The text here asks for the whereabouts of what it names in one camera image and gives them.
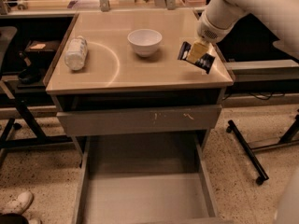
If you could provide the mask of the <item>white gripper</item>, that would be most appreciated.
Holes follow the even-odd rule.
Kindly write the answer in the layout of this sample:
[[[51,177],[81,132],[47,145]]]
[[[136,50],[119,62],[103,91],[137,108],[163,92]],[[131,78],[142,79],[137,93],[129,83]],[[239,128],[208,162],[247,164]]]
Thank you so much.
[[[204,56],[209,49],[209,43],[216,44],[221,42],[233,29],[230,25],[227,28],[219,28],[212,24],[204,11],[198,21],[197,34],[204,39],[197,39],[193,42],[191,49],[187,55],[186,60],[190,63],[196,63],[202,56]]]

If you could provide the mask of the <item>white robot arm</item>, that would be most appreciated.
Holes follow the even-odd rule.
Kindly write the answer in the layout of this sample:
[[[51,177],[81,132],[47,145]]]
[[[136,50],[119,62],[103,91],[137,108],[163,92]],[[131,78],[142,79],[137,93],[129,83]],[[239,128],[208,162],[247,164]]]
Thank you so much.
[[[299,0],[211,0],[202,13],[197,34],[212,44],[220,42],[233,29],[234,25],[247,14],[252,14],[262,22],[279,41],[275,47],[298,59],[299,52]],[[263,167],[256,159],[251,147],[232,120],[228,121],[227,132],[234,132],[236,138],[248,154],[260,176],[257,184],[261,185],[268,179]],[[281,147],[298,143],[292,140],[298,133],[298,114],[295,122],[276,144],[267,147]],[[280,198],[274,215],[274,224],[299,223],[299,170],[294,171],[287,187]]]

